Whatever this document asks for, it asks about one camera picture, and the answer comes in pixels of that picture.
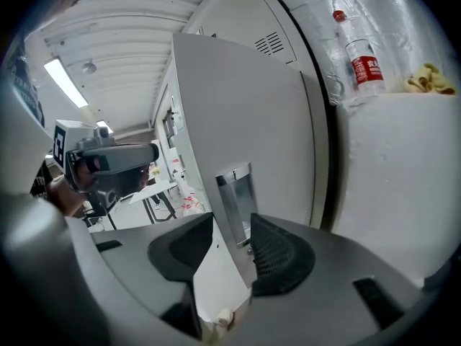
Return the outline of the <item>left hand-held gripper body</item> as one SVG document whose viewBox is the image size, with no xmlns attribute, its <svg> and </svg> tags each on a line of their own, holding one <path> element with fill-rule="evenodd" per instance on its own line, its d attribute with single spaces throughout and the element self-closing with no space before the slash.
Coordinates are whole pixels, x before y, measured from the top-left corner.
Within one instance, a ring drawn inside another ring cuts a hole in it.
<svg viewBox="0 0 461 346">
<path fill-rule="evenodd" d="M 53 159 L 63 173 L 53 180 L 53 204 L 63 214 L 73 215 L 88 202 L 91 215 L 107 215 L 117 202 L 116 174 L 92 174 L 83 152 L 114 145 L 109 128 L 57 120 L 53 142 Z"/>
</svg>

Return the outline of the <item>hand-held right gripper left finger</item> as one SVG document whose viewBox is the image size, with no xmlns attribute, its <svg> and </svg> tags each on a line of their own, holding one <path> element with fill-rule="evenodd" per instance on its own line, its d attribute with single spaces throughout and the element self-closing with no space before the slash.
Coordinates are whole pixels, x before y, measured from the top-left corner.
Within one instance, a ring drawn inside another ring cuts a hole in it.
<svg viewBox="0 0 461 346">
<path fill-rule="evenodd" d="M 198 213 L 91 237 L 109 269 L 141 306 L 199 339 L 193 278 L 212 245 L 212 233 L 213 215 Z"/>
</svg>

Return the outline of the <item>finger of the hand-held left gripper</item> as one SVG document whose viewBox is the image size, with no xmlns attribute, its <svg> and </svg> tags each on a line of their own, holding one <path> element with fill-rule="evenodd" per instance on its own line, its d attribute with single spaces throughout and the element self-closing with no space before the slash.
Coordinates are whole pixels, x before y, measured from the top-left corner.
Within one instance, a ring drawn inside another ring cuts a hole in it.
<svg viewBox="0 0 461 346">
<path fill-rule="evenodd" d="M 126 143 L 93 148 L 83 152 L 83 160 L 92 174 L 117 174 L 149 165 L 159 157 L 153 143 Z"/>
</svg>

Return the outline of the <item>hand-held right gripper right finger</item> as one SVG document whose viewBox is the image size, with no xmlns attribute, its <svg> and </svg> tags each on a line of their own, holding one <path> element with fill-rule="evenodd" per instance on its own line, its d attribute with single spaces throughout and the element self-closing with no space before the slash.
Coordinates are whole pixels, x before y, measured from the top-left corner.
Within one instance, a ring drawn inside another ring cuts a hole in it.
<svg viewBox="0 0 461 346">
<path fill-rule="evenodd" d="M 399 320 L 422 291 L 361 244 L 253 214 L 251 345 L 352 345 Z"/>
</svg>

